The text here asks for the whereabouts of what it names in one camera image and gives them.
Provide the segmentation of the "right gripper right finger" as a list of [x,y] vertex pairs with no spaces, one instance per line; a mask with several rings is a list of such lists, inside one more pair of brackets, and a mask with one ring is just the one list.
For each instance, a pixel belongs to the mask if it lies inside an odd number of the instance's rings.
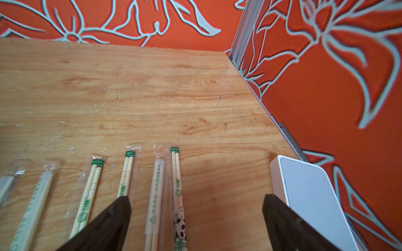
[[262,212],[274,251],[339,250],[274,194],[265,195]]

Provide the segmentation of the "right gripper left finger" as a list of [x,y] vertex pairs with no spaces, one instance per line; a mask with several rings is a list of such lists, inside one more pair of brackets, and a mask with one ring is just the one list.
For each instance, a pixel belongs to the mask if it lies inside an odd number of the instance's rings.
[[129,198],[121,196],[58,250],[121,251],[126,239],[130,217]]

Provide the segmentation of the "chopstick pair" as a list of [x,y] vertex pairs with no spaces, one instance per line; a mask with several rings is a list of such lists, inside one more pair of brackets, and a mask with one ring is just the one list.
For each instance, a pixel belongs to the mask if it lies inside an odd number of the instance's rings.
[[84,188],[83,196],[80,201],[80,206],[74,220],[74,225],[69,239],[75,237],[81,230],[83,230],[90,218],[90,213],[93,206],[93,200],[96,194],[100,174],[106,161],[104,156],[94,156],[91,163],[90,173]]
[[140,143],[131,143],[125,146],[125,159],[121,172],[117,198],[129,196],[134,187],[139,170],[142,146]]
[[174,196],[174,238],[175,250],[187,251],[185,212],[183,203],[183,189],[181,182],[179,147],[171,148],[173,196]]
[[27,209],[9,247],[10,251],[29,251],[31,249],[55,173],[59,168],[59,162],[48,162],[44,165],[44,172],[40,175],[32,193]]
[[154,145],[154,154],[156,156],[153,167],[152,183],[149,197],[147,222],[145,228],[145,251],[157,251],[159,242],[159,232],[161,225],[162,199],[164,189],[164,171],[166,160],[165,145]]
[[5,175],[1,176],[1,209],[5,207],[8,197],[24,173],[24,166],[19,166],[15,170],[6,172]]

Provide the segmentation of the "white square pad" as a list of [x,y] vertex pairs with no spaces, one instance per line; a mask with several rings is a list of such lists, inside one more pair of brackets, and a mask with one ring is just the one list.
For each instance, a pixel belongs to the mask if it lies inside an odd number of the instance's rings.
[[327,173],[318,165],[278,155],[270,162],[274,194],[342,251],[358,245]]

